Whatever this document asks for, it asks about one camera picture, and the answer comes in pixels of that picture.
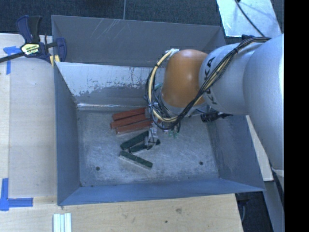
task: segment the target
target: clamp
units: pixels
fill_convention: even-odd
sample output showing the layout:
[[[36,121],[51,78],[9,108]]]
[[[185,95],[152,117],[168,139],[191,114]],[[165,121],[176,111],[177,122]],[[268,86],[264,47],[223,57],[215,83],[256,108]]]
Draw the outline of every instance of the clamp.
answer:
[[[51,47],[57,47],[58,57],[60,61],[64,61],[67,56],[67,46],[65,39],[56,38],[55,42],[40,42],[39,25],[42,20],[41,16],[24,15],[17,20],[16,26],[18,33],[23,36],[25,44],[20,47],[21,52],[0,58],[0,63],[12,60],[14,58],[25,56],[27,58],[39,58],[53,64],[53,56],[48,52]]]

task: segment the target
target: bin floor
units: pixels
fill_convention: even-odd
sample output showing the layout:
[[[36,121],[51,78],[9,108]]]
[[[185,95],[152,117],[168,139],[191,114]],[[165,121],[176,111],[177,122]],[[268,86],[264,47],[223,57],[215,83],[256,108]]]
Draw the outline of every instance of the bin floor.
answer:
[[[218,178],[207,126],[199,116],[185,118],[174,138],[158,130],[160,145],[135,153],[153,163],[144,169],[119,158],[120,144],[145,130],[116,135],[111,111],[77,112],[82,186]]]

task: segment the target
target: gray carpet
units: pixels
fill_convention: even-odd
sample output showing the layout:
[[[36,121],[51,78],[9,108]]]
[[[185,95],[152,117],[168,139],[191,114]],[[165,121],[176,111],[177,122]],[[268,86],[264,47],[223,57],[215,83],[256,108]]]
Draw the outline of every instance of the gray carpet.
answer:
[[[271,0],[284,32],[284,0]],[[123,18],[124,0],[0,0],[0,32],[16,32],[23,15],[41,15],[40,34],[51,35],[51,15]],[[222,25],[216,0],[126,0],[126,19]],[[226,38],[227,43],[239,39]],[[249,193],[245,232],[272,232],[263,194]]]

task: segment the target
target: cable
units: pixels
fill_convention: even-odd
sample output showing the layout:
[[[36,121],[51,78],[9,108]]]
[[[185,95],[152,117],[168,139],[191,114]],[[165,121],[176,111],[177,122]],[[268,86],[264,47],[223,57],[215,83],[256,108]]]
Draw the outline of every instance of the cable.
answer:
[[[237,0],[234,0],[236,5],[239,7],[240,11],[242,12],[242,14],[247,18],[247,20],[250,22],[250,24],[256,29],[256,31],[259,32],[260,35],[262,35],[263,37],[265,37],[265,35],[256,27],[256,25],[249,19],[249,17],[246,15],[246,13],[242,10],[241,6],[239,5],[239,3],[237,2]]]
[[[126,18],[126,0],[124,0],[124,15],[123,15],[123,20]]]
[[[222,74],[227,69],[229,63],[231,62],[233,56],[239,53],[243,48],[247,47],[252,43],[264,43],[268,41],[270,38],[267,37],[254,37],[245,39],[239,43],[237,47],[235,47],[232,51],[230,51],[224,58],[219,62],[219,64],[214,68],[211,72],[210,76],[205,80],[205,82],[201,85],[199,91],[197,92],[196,97],[190,101],[187,106],[182,110],[182,112],[174,117],[163,117],[163,111],[160,111],[158,107],[154,105],[152,102],[152,98],[155,97],[153,94],[153,86],[155,73],[162,62],[172,53],[172,50],[169,50],[154,66],[152,71],[150,72],[147,80],[146,80],[146,99],[148,107],[150,108],[150,113],[152,115],[154,123],[162,130],[170,130],[175,129],[175,126],[178,127],[178,131],[180,129],[180,121],[188,114],[191,108],[198,103],[198,101],[202,98],[203,94],[222,76]],[[155,117],[160,120],[163,126],[159,125],[159,123],[155,120]]]

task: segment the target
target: blue tape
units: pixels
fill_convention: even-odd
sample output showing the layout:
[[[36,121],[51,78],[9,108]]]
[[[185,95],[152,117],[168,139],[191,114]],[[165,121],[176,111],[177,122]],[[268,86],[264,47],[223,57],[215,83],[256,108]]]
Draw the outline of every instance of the blue tape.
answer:
[[[5,47],[3,50],[8,56],[11,55],[11,54],[21,52],[21,50],[16,46]],[[6,74],[8,75],[10,73],[11,73],[11,61],[9,60],[6,64]]]
[[[0,211],[8,211],[14,207],[32,207],[33,198],[9,199],[9,178],[2,179]]]

